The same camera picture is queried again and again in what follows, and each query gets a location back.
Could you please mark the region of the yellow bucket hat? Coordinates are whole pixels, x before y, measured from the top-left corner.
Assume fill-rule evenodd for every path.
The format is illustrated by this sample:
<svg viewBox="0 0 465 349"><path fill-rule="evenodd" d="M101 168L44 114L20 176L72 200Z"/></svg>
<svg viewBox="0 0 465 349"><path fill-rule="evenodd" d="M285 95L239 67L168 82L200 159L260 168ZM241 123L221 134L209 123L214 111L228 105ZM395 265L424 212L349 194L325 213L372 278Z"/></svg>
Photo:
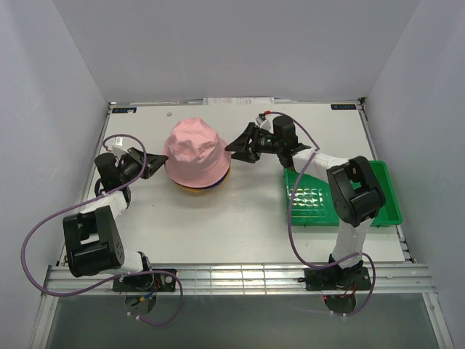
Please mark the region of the yellow bucket hat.
<svg viewBox="0 0 465 349"><path fill-rule="evenodd" d="M182 186L182 185L179 185L178 188L181 189L181 190L183 190L183 191L186 192L186 193L194 194L194 195L203 195L203 194L205 194L205 193L209 193L209 192L215 191L215 190L217 189L217 187L211 187L211 188L189 188L189 187L185 187L185 186Z"/></svg>

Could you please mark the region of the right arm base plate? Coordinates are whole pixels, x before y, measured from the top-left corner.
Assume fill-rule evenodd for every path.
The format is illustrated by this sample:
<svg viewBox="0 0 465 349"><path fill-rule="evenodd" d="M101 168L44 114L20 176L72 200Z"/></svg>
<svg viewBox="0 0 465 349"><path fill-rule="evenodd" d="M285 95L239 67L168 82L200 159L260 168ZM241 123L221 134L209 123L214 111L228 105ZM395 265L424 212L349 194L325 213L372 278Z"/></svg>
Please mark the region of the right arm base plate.
<svg viewBox="0 0 465 349"><path fill-rule="evenodd" d="M306 268L304 276L297 281L305 284L307 291L344 291L354 288L368 291L372 285L368 269L363 266L341 269L337 265L322 270Z"/></svg>

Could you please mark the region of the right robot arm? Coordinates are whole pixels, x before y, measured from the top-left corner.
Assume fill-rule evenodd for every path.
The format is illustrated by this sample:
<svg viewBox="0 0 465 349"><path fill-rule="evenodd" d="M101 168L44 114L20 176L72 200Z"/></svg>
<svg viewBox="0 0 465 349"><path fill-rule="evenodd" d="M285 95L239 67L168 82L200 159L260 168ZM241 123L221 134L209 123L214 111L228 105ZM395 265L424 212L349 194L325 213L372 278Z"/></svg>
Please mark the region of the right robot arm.
<svg viewBox="0 0 465 349"><path fill-rule="evenodd" d="M226 146L235 160L254 164L263 153L275 154L283 168L291 169L301 180L310 175L326 182L331 202L339 217L336 245L325 265L304 261L307 269L300 280L314 290L354 288L357 281L374 284L363 265L370 257L363 251L373 220L386 198L368 159L343 159L320 152L315 141L299 141L302 125L289 115L276 111L259 114L244 132Z"/></svg>

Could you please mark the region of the blue beanie hat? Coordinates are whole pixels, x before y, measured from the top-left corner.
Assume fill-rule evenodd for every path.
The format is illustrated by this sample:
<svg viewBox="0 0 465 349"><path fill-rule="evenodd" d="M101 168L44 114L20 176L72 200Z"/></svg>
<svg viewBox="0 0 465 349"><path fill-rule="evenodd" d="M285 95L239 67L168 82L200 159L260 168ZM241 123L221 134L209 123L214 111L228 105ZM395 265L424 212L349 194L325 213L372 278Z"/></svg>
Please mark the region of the blue beanie hat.
<svg viewBox="0 0 465 349"><path fill-rule="evenodd" d="M228 177L230 168L208 169L202 172L170 173L169 178L172 182L184 188L193 190L208 190L221 185Z"/></svg>

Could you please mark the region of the pink hat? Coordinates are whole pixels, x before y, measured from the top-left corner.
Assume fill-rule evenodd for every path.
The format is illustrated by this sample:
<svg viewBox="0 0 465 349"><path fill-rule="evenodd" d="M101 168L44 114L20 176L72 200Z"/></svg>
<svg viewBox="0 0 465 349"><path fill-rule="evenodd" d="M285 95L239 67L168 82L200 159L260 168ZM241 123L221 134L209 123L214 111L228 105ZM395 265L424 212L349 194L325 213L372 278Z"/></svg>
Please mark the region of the pink hat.
<svg viewBox="0 0 465 349"><path fill-rule="evenodd" d="M201 118L180 120L163 147L168 156L164 167L167 175L180 172L202 172L231 166L231 155L219 133Z"/></svg>

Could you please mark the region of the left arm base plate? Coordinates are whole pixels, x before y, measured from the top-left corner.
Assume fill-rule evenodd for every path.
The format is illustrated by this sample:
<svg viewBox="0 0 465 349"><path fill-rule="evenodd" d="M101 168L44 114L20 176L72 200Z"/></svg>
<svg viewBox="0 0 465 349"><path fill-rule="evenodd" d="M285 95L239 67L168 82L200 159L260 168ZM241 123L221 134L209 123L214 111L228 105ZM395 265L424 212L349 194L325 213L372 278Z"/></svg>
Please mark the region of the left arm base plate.
<svg viewBox="0 0 465 349"><path fill-rule="evenodd" d="M145 276L132 276L115 280L112 285L114 292L173 292L177 282L172 275L177 275L176 269L163 269L163 273Z"/></svg>

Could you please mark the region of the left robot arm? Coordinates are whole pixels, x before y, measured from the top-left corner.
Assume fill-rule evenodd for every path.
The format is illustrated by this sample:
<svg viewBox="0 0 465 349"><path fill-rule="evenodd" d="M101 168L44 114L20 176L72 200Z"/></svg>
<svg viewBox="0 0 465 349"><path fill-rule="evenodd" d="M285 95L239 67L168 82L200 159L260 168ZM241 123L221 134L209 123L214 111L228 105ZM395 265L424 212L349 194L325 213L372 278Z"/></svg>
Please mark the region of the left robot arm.
<svg viewBox="0 0 465 349"><path fill-rule="evenodd" d="M95 158L100 177L94 192L102 198L62 220L68 267L73 276L121 274L129 275L129 282L138 290L153 285L149 259L143 252L124 250L116 218L131 203L128 184L137 177L151 178L167 160L165 155L145 154L136 148L119 155L102 153Z"/></svg>

